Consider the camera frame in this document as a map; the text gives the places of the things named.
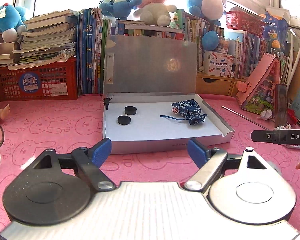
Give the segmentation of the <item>black round puck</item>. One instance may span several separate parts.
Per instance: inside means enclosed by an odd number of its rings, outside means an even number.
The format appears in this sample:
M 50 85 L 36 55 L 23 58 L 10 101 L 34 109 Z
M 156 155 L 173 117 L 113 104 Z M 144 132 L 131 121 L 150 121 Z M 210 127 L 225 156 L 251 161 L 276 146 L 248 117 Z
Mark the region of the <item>black round puck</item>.
M 135 115 L 137 112 L 137 108 L 134 106 L 126 106 L 124 111 L 126 115 Z
M 121 125 L 128 125 L 131 122 L 131 118 L 127 115 L 121 115 L 117 117 L 117 123 Z

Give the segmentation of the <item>blue white floral pouch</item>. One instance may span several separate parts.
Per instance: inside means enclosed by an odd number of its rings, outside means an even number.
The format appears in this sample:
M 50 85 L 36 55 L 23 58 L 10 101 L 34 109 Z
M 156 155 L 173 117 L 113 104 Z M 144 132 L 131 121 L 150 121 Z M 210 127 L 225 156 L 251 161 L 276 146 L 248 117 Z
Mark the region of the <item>blue white floral pouch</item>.
M 169 115 L 160 115 L 160 117 L 176 121 L 188 121 L 190 125 L 201 124 L 207 118 L 207 114 L 202 111 L 194 99 L 174 102 L 172 107 L 172 112 L 178 117 Z

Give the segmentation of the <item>white paper origami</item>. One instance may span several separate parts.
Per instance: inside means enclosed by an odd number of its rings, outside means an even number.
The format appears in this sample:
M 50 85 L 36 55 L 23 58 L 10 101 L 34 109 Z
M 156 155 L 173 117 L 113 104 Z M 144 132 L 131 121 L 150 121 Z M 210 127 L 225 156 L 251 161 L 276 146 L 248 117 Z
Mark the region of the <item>white paper origami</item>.
M 260 113 L 259 119 L 267 121 L 267 120 L 271 120 L 273 118 L 273 113 L 271 111 L 271 109 L 262 111 Z

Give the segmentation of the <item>black phone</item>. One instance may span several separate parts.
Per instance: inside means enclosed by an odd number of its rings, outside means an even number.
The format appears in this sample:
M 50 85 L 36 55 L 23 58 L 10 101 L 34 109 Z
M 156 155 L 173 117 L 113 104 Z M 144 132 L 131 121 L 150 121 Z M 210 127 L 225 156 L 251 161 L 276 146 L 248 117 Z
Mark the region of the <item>black phone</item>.
M 275 85 L 275 127 L 287 125 L 287 86 Z

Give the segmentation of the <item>black binder clip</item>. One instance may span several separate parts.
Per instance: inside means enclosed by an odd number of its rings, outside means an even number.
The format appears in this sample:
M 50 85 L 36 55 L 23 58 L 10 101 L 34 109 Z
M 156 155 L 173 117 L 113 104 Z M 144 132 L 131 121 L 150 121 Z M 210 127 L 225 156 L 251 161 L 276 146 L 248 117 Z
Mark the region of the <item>black binder clip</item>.
M 111 95 L 110 97 L 105 97 L 105 96 L 103 97 L 103 105 L 106 110 L 108 110 L 108 107 L 110 105 L 112 98 L 113 98 L 113 95 Z

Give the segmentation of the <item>pink house-shaped toy case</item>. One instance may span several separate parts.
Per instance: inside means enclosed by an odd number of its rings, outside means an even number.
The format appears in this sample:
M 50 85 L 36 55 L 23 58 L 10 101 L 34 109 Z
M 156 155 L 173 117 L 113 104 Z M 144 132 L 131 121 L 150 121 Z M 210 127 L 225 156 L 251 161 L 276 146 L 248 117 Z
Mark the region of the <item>pink house-shaped toy case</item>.
M 241 109 L 258 115 L 263 111 L 274 111 L 275 85 L 280 83 L 280 66 L 277 56 L 265 53 L 248 79 L 236 83 L 236 99 Z

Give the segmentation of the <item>silver open cardboard box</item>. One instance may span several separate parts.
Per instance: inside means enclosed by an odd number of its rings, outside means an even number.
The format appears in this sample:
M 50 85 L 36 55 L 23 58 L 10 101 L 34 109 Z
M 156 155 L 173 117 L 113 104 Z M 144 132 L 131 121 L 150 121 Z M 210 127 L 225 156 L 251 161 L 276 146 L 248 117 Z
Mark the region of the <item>silver open cardboard box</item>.
M 106 41 L 103 94 L 113 98 L 104 108 L 103 130 L 114 154 L 149 153 L 185 149 L 190 139 L 204 145 L 229 142 L 234 129 L 196 93 L 197 64 L 191 57 L 175 60 L 151 55 L 147 60 L 126 48 L 124 36 Z M 172 103 L 194 99 L 207 114 L 201 124 L 161 118 L 177 117 Z M 117 123 L 126 106 L 137 108 L 128 125 Z

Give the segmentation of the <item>red plastic crate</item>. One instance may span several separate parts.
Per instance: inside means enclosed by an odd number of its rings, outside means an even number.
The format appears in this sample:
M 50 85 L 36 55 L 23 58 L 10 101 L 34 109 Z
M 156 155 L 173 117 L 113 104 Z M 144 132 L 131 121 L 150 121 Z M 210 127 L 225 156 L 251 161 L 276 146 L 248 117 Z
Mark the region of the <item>red plastic crate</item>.
M 0 100 L 75 100 L 76 58 L 36 68 L 0 67 Z

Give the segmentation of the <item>row of colourful books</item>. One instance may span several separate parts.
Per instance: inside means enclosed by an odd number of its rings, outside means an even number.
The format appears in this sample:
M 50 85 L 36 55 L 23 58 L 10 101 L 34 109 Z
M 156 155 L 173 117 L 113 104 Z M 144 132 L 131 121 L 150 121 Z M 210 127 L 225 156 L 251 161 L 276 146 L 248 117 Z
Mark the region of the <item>row of colourful books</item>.
M 151 55 L 175 60 L 191 57 L 197 69 L 204 72 L 204 53 L 215 51 L 234 57 L 230 77 L 247 79 L 266 53 L 268 42 L 243 30 L 232 30 L 210 24 L 184 9 L 171 15 L 168 27 L 147 25 L 140 20 L 116 20 L 111 36 L 124 36 L 126 48 L 134 56 L 149 59 Z

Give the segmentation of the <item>stack of books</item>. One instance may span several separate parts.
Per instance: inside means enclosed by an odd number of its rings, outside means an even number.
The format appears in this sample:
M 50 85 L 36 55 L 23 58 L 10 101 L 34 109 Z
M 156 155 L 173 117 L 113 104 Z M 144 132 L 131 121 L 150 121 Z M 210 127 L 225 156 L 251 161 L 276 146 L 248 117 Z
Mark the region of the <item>stack of books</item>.
M 6 43 L 0 34 L 0 67 L 10 70 L 66 62 L 75 55 L 78 12 L 54 11 L 24 22 L 17 41 Z

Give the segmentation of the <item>row of blue books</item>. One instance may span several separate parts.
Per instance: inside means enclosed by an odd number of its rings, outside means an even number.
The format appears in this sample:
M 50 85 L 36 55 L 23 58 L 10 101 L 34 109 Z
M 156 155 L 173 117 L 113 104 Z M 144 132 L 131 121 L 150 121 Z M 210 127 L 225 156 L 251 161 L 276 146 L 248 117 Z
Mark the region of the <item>row of blue books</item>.
M 100 8 L 79 12 L 76 40 L 76 74 L 79 95 L 102 94 L 104 55 L 110 23 Z

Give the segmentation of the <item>red basket on books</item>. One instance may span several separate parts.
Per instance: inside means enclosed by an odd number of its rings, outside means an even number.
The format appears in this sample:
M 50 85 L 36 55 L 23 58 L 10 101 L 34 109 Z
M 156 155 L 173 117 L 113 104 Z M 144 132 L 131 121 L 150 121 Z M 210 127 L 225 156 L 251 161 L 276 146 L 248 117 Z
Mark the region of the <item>red basket on books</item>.
M 265 26 L 265 22 L 244 11 L 229 11 L 226 13 L 226 27 L 228 29 L 243 30 L 262 37 Z

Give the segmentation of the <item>blue plush elephant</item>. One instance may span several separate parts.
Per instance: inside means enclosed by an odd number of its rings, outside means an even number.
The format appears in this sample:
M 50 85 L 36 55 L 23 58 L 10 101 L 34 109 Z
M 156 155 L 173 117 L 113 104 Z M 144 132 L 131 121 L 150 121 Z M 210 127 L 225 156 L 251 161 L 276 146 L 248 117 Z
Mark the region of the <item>blue plush elephant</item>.
M 142 0 L 100 0 L 98 7 L 102 15 L 127 20 L 132 9 L 137 8 Z

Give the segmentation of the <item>white pink bunny plush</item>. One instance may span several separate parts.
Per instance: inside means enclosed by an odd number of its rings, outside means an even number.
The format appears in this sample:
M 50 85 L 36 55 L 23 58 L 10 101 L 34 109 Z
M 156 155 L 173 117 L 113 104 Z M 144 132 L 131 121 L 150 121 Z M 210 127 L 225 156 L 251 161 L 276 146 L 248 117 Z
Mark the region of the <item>white pink bunny plush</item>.
M 176 12 L 175 5 L 165 5 L 166 0 L 142 0 L 133 16 L 147 25 L 168 27 L 171 22 L 171 12 Z

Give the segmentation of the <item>blue plush toy left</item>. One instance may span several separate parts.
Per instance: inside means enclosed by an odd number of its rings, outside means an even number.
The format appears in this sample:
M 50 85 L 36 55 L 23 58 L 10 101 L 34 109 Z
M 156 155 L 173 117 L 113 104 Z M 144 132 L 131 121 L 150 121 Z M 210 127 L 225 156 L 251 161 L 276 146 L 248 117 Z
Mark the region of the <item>blue plush toy left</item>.
M 14 7 L 8 3 L 0 6 L 0 34 L 6 43 L 17 41 L 18 37 L 26 30 L 24 22 L 26 8 Z

